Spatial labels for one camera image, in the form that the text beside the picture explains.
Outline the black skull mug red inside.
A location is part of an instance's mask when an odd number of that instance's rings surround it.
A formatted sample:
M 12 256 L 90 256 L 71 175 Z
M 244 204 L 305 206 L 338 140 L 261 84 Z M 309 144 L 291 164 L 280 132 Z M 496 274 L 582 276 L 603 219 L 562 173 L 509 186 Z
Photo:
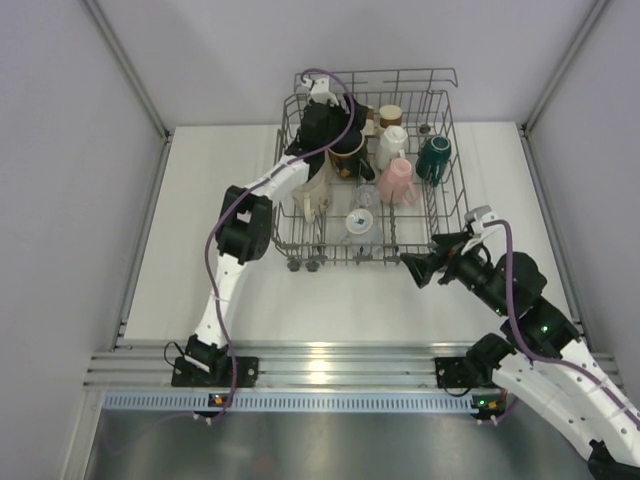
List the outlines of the black skull mug red inside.
M 328 155 L 341 178 L 362 178 L 366 181 L 375 179 L 375 172 L 368 160 L 366 137 L 360 131 L 347 134 L 329 150 Z

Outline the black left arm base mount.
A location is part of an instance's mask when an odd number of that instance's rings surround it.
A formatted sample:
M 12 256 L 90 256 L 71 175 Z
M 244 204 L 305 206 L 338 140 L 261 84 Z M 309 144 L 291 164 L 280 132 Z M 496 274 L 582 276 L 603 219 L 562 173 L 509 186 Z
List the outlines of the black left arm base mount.
M 436 357 L 435 373 L 439 389 L 460 398 L 477 388 L 496 388 L 492 365 L 477 356 Z

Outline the grey wire dish rack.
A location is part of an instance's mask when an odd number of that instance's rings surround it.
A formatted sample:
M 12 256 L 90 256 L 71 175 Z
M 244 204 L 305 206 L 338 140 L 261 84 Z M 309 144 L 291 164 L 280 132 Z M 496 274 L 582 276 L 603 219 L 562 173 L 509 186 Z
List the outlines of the grey wire dish rack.
M 462 162 L 449 91 L 458 76 L 451 67 L 339 71 L 331 82 L 368 110 L 362 144 L 354 153 L 327 152 L 329 197 L 311 212 L 311 202 L 287 196 L 274 209 L 273 244 L 292 272 L 315 272 L 332 264 L 397 264 L 404 254 L 426 254 L 432 236 L 464 227 L 468 209 Z M 416 163 L 429 143 L 448 146 L 449 158 L 428 178 L 413 177 L 405 200 L 383 200 L 376 187 L 382 118 L 399 109 L 407 135 L 401 156 Z

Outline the light blue mug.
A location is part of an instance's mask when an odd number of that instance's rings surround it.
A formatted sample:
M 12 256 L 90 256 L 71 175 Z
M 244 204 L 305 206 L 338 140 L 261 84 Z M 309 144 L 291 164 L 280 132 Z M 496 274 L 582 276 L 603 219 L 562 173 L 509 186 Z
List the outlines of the light blue mug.
M 377 217 L 366 208 L 352 210 L 345 218 L 343 242 L 351 245 L 379 245 L 383 232 Z

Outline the white cup teal base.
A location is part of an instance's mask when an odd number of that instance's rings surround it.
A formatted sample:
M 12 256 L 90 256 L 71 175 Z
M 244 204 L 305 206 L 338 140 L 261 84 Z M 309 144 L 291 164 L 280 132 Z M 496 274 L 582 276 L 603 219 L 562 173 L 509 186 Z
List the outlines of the white cup teal base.
M 451 153 L 451 142 L 446 136 L 434 135 L 428 138 L 418 154 L 416 174 L 432 187 L 436 187 L 444 175 Z

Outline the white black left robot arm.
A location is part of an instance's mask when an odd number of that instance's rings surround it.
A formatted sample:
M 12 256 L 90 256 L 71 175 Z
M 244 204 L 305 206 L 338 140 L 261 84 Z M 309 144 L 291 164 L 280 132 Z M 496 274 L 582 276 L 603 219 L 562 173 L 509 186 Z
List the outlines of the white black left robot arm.
M 554 427 L 595 479 L 639 476 L 639 410 L 599 366 L 571 321 L 542 291 L 547 279 L 527 254 L 497 263 L 484 245 L 462 250 L 463 234 L 439 235 L 431 252 L 403 253 L 419 287 L 460 282 L 504 322 L 470 347 L 464 367 L 477 386 L 513 394 Z

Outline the pink mug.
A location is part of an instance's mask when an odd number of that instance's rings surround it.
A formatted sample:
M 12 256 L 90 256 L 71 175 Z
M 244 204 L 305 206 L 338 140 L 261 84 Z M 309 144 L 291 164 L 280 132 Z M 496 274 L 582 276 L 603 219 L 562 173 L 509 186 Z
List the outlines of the pink mug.
M 385 204 L 403 202 L 412 205 L 417 200 L 417 191 L 413 182 L 413 166 L 406 158 L 392 159 L 382 172 L 377 189 Z

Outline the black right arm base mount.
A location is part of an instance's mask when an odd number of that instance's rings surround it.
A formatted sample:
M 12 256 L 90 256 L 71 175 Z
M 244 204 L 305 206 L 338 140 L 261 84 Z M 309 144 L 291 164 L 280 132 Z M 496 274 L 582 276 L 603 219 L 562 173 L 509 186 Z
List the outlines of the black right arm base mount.
M 209 356 L 182 354 L 174 362 L 171 386 L 179 388 L 239 387 L 251 388 L 258 378 L 259 358 L 236 356 L 225 350 Z

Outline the cream mug green inside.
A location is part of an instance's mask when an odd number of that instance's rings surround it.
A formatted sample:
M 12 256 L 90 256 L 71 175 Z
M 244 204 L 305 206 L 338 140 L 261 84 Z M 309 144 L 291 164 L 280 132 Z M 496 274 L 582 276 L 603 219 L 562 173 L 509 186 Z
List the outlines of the cream mug green inside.
M 291 192 L 304 220 L 309 224 L 322 215 L 331 203 L 329 180 L 329 173 L 325 168 L 321 168 L 313 178 Z

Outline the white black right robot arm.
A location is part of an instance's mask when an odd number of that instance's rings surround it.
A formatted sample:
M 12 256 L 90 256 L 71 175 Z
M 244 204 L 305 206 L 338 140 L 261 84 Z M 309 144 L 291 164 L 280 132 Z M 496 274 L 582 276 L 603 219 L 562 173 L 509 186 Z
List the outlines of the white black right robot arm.
M 189 337 L 182 359 L 208 375 L 235 368 L 228 331 L 229 310 L 218 299 L 223 288 L 232 294 L 240 287 L 246 264 L 261 259 L 272 235 L 273 203 L 307 183 L 321 171 L 325 153 L 365 125 L 368 108 L 351 97 L 348 108 L 312 101 L 303 110 L 295 139 L 279 162 L 247 187 L 230 186 L 217 223 L 205 243 L 205 268 L 212 293 L 205 316 Z

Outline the clear glass tumbler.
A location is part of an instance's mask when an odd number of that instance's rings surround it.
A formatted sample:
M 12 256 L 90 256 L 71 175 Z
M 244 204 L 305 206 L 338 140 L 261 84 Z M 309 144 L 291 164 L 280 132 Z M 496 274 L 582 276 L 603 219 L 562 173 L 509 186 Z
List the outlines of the clear glass tumbler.
M 375 185 L 363 184 L 356 188 L 352 199 L 352 208 L 376 210 L 380 206 L 379 190 Z

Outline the cream mug with handle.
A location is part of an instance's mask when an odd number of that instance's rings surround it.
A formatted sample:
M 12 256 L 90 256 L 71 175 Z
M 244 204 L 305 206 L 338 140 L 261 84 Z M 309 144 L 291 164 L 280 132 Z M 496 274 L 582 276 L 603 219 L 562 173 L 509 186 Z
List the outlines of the cream mug with handle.
M 408 134 L 402 126 L 388 126 L 379 136 L 375 153 L 375 165 L 383 171 L 389 163 L 406 149 Z

